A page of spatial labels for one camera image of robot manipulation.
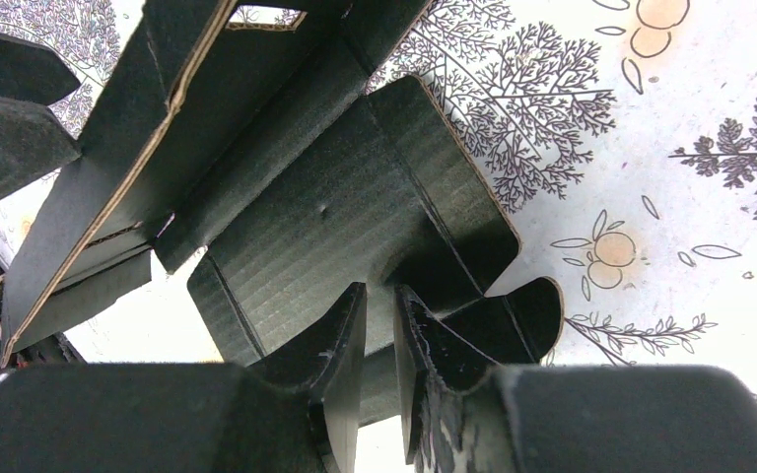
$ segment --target floral tablecloth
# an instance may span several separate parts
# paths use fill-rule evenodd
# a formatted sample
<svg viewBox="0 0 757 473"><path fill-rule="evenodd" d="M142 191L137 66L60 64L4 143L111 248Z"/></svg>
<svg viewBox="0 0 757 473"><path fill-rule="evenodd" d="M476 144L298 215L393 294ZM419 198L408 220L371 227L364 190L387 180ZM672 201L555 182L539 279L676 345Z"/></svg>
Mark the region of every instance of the floral tablecloth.
<svg viewBox="0 0 757 473"><path fill-rule="evenodd" d="M73 68L82 86L53 110L76 134L139 10L0 0L0 31ZM757 397L757 2L436 0L369 89L408 74L443 104L519 233L490 295L540 277L560 288L545 364L715 365ZM0 202L6 262L53 178ZM157 280L147 291L172 284ZM172 337L114 310L97 361L218 358L194 308L179 323L193 320L205 348L183 356L148 355ZM103 317L68 333L78 349Z"/></svg>

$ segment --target table surface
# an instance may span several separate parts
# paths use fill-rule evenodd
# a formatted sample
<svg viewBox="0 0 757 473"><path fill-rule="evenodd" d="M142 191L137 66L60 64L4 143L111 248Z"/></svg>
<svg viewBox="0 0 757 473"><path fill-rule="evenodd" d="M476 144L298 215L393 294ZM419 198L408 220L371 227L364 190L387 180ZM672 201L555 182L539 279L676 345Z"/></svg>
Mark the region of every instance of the table surface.
<svg viewBox="0 0 757 473"><path fill-rule="evenodd" d="M52 107L76 135L142 3L12 3L0 32L82 82ZM715 365L757 397L757 3L436 0L369 91L404 75L435 92L517 229L489 295L560 289L544 364ZM5 264L54 178L0 202ZM194 264L168 277L154 261L152 283L67 336L93 362L218 360L183 286ZM141 304L154 319L127 316Z"/></svg>

